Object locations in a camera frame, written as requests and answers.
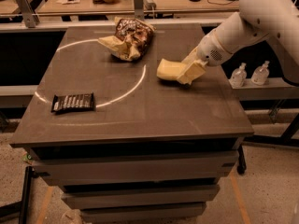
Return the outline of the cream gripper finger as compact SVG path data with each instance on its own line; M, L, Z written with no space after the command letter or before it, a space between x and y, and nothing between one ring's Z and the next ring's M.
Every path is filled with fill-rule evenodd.
M182 62L185 63L185 64L190 64L194 61L194 53L190 53L188 54L183 60Z
M192 63L187 65L180 75L177 77L177 82L180 84L189 84L199 78L201 75L205 73L206 69L200 63Z

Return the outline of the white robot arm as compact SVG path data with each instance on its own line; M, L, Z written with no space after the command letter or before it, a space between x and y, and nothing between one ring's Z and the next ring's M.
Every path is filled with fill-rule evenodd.
M299 10L292 0L239 0L239 10L205 35L185 59L178 82L190 84L205 68L228 61L237 51L268 38L282 46L278 54L283 77L299 82Z

